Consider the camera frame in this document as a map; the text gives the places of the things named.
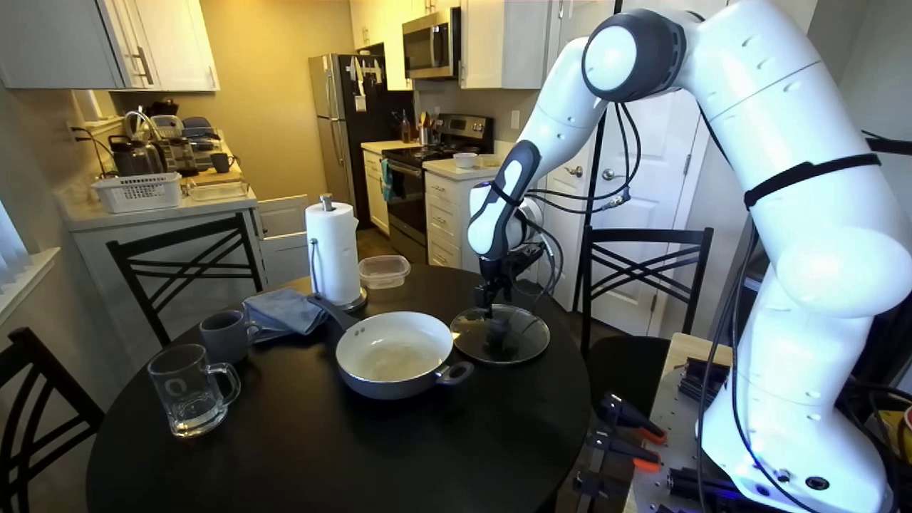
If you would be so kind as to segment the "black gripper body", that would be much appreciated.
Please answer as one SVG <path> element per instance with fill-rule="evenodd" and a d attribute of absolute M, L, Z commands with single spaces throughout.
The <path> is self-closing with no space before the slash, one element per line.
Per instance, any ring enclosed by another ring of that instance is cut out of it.
<path fill-rule="evenodd" d="M 545 256 L 545 242 L 525 242 L 519 248 L 481 256 L 478 270 L 481 270 L 481 285 L 475 293 L 478 307 L 491 307 L 498 298 L 511 298 L 514 283 L 535 263 Z"/>

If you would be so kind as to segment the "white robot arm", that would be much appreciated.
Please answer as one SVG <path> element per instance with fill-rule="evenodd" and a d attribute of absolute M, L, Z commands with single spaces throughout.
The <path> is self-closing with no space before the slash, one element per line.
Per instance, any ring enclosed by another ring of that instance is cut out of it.
<path fill-rule="evenodd" d="M 471 248 L 514 250 L 526 189 L 602 111 L 672 88 L 695 98 L 769 259 L 700 451 L 753 501 L 888 513 L 885 469 L 836 402 L 873 320 L 912 292 L 910 226 L 817 51 L 771 0 L 707 20 L 633 8 L 566 42 L 494 185 L 471 201 Z"/>

